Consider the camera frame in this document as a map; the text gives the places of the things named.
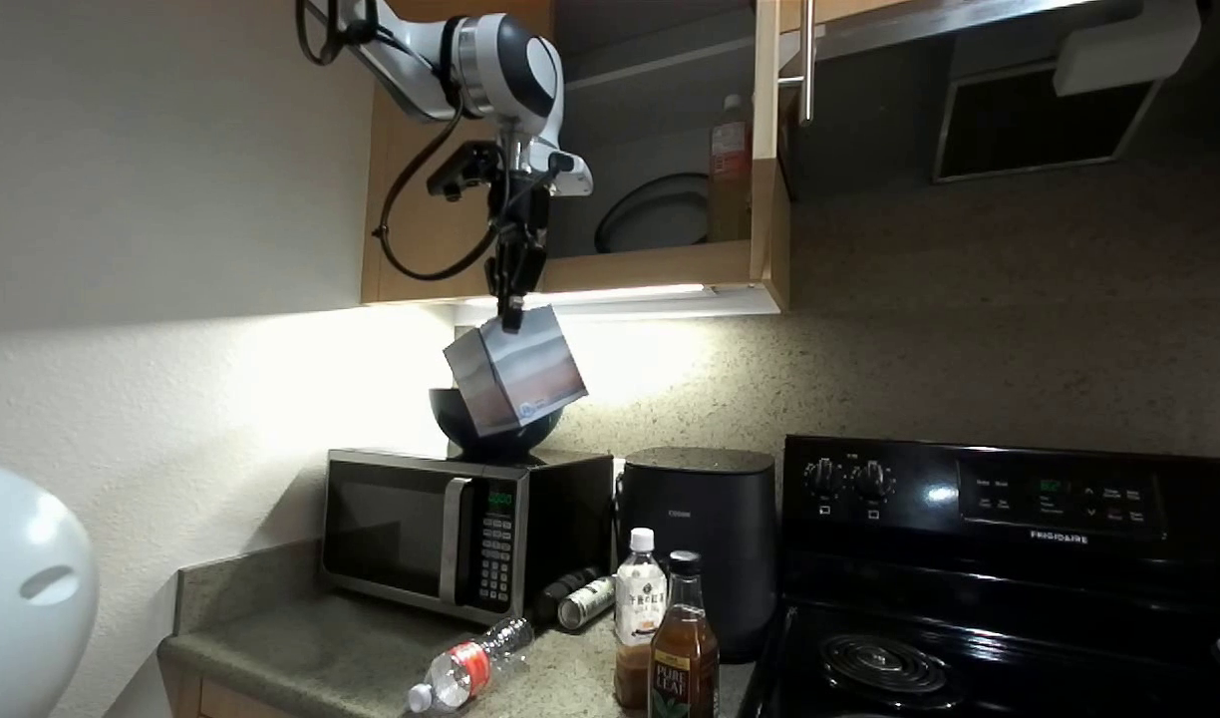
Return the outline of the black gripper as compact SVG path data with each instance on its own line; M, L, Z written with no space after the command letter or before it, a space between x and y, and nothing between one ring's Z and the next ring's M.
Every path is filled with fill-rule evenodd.
M524 295L540 283L545 249L541 233L552 218L552 193L541 174L524 174L512 186L490 193L490 239L485 289L498 301L504 331L524 327Z

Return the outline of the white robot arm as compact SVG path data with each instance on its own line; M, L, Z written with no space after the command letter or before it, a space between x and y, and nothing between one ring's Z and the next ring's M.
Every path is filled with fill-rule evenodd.
M589 165L561 149L557 49L512 12L401 21L388 0L294 0L298 36L307 21L324 23L319 49L302 49L311 64L355 53L401 113L440 124L440 134L388 186L376 218L376 245L400 275L417 273L389 249L396 198L458 121L496 128L490 138L465 138L427 174L427 193L444 198L485 186L485 233L462 259L417 281L440 283L481 259L498 323L517 331L545 263L552 198L594 193Z

